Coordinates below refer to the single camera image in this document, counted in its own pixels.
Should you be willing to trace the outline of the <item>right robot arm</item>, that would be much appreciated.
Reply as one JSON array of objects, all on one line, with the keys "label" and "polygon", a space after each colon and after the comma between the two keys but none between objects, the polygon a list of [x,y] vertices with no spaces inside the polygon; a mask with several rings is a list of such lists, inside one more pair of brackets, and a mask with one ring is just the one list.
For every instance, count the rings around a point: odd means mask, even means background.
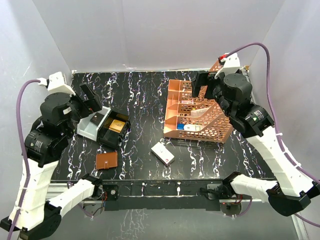
[{"label": "right robot arm", "polygon": [[207,87],[204,97],[219,104],[232,127],[259,152],[275,176],[275,180],[262,180],[235,171],[209,193],[224,198],[247,195],[260,199],[285,217],[301,212],[312,198],[319,196],[319,183],[286,158],[289,151],[279,146],[280,135],[273,119],[252,102],[253,87],[244,75],[202,72],[191,81],[191,86],[193,97],[199,95],[201,87]]}]

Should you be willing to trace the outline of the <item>black bin with gold card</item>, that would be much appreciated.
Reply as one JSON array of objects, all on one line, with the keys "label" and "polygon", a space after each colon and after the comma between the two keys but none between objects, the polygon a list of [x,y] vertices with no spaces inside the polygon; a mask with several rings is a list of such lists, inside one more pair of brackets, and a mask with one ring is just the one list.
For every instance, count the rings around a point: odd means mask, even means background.
[{"label": "black bin with gold card", "polygon": [[102,121],[96,141],[101,145],[117,150],[130,129],[130,117],[112,110]]}]

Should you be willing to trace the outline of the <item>white plastic bin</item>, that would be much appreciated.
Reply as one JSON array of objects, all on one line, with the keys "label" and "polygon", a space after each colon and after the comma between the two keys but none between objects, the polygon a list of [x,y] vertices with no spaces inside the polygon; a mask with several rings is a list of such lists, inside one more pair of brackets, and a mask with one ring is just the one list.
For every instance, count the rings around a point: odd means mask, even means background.
[{"label": "white plastic bin", "polygon": [[[92,141],[97,142],[98,141],[98,132],[101,129],[103,123],[107,119],[110,112],[111,112],[111,108],[103,106],[102,110],[100,110],[98,112],[94,112],[94,113],[90,114],[88,117],[81,119],[77,125],[76,134],[79,136],[82,136],[84,138],[87,138],[87,139],[90,139]],[[99,125],[95,125],[92,122],[90,122],[92,116],[95,113],[101,113],[104,115],[104,118],[102,119],[102,121],[100,122]]]}]

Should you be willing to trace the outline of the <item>white phone box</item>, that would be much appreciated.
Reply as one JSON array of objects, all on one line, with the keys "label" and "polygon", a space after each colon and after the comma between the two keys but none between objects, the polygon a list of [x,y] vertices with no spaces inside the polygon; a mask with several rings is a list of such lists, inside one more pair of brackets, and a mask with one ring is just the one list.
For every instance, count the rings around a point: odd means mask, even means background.
[{"label": "white phone box", "polygon": [[175,156],[161,142],[157,142],[151,152],[167,167],[174,161]]}]

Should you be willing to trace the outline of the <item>brown leather card holder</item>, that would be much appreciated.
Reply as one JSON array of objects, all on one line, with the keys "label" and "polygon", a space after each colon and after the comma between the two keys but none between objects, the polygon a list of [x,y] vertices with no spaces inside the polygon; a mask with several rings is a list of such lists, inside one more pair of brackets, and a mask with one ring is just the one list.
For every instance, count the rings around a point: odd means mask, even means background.
[{"label": "brown leather card holder", "polygon": [[118,153],[107,152],[96,155],[95,168],[97,170],[107,170],[118,166]]}]

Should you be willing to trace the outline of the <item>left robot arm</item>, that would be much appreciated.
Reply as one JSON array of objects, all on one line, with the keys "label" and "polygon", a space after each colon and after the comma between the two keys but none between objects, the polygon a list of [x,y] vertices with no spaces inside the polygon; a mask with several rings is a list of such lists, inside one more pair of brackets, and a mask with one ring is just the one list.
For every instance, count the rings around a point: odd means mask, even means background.
[{"label": "left robot arm", "polygon": [[53,172],[78,123],[102,109],[99,96],[86,83],[80,88],[85,100],[69,86],[49,94],[29,134],[19,138],[23,162],[18,195],[10,215],[0,222],[9,235],[18,231],[21,240],[50,237],[66,213],[102,191],[102,180],[85,174],[60,195],[46,198]]}]

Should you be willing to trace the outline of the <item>orange mesh file organizer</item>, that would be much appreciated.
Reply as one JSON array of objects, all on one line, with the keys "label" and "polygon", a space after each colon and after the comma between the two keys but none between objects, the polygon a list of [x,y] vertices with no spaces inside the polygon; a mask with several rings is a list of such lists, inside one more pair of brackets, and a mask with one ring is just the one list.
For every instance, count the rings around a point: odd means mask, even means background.
[{"label": "orange mesh file organizer", "polygon": [[207,87],[192,97],[190,81],[170,79],[163,135],[166,138],[225,143],[233,127],[213,99],[206,99]]}]

